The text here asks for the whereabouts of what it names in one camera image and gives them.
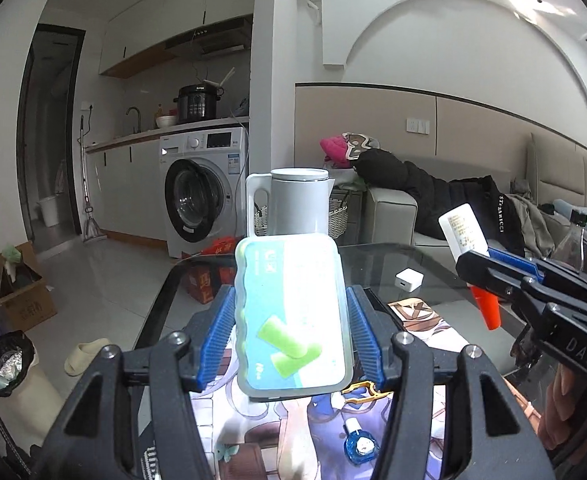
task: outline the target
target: bottle cap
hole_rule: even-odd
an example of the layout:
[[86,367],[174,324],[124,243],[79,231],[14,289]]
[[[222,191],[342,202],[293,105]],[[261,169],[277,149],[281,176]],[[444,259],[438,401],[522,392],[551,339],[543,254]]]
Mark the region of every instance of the bottle cap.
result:
[[576,224],[580,227],[584,227],[587,225],[587,215],[585,213],[581,213],[577,209],[574,209],[571,212],[571,218],[569,218],[569,221],[572,224]]
[[500,306],[497,302],[497,297],[475,285],[470,285],[469,288],[471,289],[471,293],[473,294],[476,303],[478,303],[480,313],[485,319],[487,328],[489,330],[496,330],[496,328],[499,328],[502,324],[502,320],[500,319]]
[[360,427],[358,419],[355,416],[347,418],[345,421],[345,428],[347,428],[347,434],[353,433],[354,431],[360,431],[363,428]]

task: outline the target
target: slipper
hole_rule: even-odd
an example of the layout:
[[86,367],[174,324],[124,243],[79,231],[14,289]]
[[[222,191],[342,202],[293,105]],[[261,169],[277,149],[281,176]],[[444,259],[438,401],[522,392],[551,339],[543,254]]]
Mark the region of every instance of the slipper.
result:
[[111,341],[103,337],[91,343],[76,345],[76,348],[64,362],[64,371],[71,377],[81,375],[93,361],[96,354],[100,352],[100,349],[109,344],[111,344]]

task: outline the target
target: range hood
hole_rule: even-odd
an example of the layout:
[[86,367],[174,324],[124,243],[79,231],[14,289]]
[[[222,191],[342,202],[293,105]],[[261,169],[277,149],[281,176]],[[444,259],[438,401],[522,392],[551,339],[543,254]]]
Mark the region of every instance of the range hood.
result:
[[165,42],[165,50],[190,60],[209,59],[251,48],[253,14],[203,25]]

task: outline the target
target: washing machine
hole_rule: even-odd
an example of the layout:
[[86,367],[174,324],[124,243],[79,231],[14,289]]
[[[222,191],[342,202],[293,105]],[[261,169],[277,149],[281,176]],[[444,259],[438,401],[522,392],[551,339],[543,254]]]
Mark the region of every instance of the washing machine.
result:
[[242,126],[160,137],[160,177],[170,256],[246,233],[247,139]]

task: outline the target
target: washing machine control panel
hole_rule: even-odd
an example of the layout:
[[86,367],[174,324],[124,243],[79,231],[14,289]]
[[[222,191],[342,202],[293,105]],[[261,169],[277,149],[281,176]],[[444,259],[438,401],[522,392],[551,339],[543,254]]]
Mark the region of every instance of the washing machine control panel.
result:
[[185,152],[201,150],[228,150],[240,149],[243,129],[241,127],[205,130],[203,132],[189,132],[185,138]]
[[229,151],[244,149],[245,130],[241,126],[178,132],[160,137],[160,161],[193,152]]

